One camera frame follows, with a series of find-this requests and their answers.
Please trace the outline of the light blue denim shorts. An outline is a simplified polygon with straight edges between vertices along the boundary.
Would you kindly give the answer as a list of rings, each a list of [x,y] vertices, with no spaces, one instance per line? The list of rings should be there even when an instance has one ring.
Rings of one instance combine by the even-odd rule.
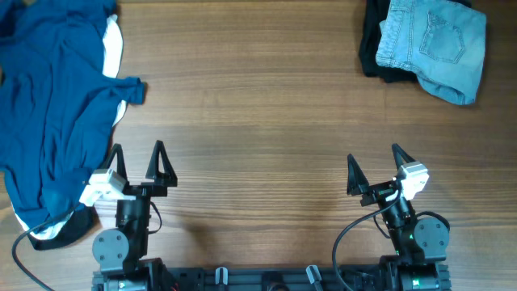
[[[476,102],[487,17],[460,2],[395,0],[381,25],[376,63],[416,75],[428,93],[456,105]]]

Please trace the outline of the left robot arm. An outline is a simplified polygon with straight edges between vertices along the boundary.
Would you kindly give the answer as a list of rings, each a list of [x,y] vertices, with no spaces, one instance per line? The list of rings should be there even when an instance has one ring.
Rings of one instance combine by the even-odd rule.
[[[90,184],[102,195],[116,200],[116,226],[98,234],[92,253],[99,270],[92,278],[93,291],[179,290],[179,283],[161,259],[145,259],[153,197],[166,197],[178,185],[162,141],[156,141],[146,172],[146,181],[128,182],[121,145],[115,144],[101,167],[90,177]]]

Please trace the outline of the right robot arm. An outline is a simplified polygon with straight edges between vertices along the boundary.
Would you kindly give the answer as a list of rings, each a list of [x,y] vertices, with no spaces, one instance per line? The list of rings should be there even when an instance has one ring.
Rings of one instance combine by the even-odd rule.
[[[370,184],[354,156],[347,156],[347,194],[361,196],[360,204],[379,209],[347,226],[333,245],[332,262],[338,281],[345,290],[435,290],[452,288],[447,258],[451,226],[432,211],[416,213],[411,200],[429,180],[428,169],[409,156],[399,145],[392,145],[397,174],[389,181]],[[382,216],[394,255],[381,256],[374,265],[339,266],[337,248],[352,228],[368,219]]]

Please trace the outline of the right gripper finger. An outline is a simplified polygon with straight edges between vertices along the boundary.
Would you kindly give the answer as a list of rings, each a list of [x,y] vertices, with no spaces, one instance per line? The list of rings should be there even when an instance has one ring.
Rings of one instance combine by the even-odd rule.
[[[406,163],[415,161],[415,159],[408,155],[397,143],[392,144],[392,151],[397,169]]]
[[[356,196],[368,192],[369,182],[352,154],[347,155],[347,195]]]

